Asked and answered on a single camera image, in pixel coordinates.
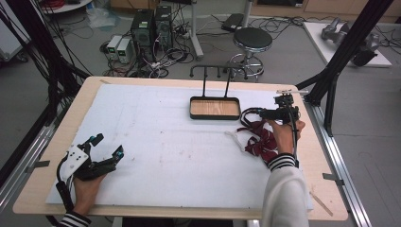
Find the chair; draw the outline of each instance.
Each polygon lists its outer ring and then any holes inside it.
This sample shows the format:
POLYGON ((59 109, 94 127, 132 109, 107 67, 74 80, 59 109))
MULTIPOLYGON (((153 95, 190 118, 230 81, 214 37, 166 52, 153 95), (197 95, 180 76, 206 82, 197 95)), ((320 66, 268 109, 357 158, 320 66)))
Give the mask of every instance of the chair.
POLYGON ((242 70, 234 70, 232 79, 237 75, 243 75, 244 79, 262 75, 264 70, 263 62, 254 54, 270 49, 272 43, 271 35, 259 28, 245 27, 234 33, 234 44, 244 50, 244 54, 234 55, 230 63, 244 67, 246 74, 242 70))

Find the desk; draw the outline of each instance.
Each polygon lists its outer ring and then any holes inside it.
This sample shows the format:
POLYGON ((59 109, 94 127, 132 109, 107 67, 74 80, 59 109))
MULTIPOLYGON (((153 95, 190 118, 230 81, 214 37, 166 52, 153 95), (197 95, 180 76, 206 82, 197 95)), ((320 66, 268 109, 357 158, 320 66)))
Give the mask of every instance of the desk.
MULTIPOLYGON (((170 86, 184 88, 201 88, 199 80, 174 79, 126 79, 91 77, 86 79, 70 110, 62 120, 57 132, 48 145, 42 161, 50 160, 48 167, 36 168, 29 178, 22 193, 14 204, 17 214, 63 214, 62 205, 46 204, 45 200, 56 177, 56 168, 66 150, 72 144, 82 119, 88 112, 98 88, 104 83, 134 84, 141 86, 170 86)), ((224 90, 226 83, 208 81, 209 88, 224 90)), ((232 89, 276 91, 296 89, 292 85, 231 83, 232 89)), ((332 181, 323 179, 323 173, 331 173, 325 161, 316 132, 307 115, 303 101, 299 95, 294 95, 294 105, 299 106, 302 120, 306 123, 303 138, 299 143, 299 157, 302 160, 307 186, 311 193, 314 210, 309 212, 310 219, 344 220, 348 217, 340 192, 332 181)), ((234 208, 182 208, 182 207, 138 207, 96 205, 91 215, 123 216, 123 217, 171 217, 171 218, 232 218, 259 219, 260 209, 234 208)))

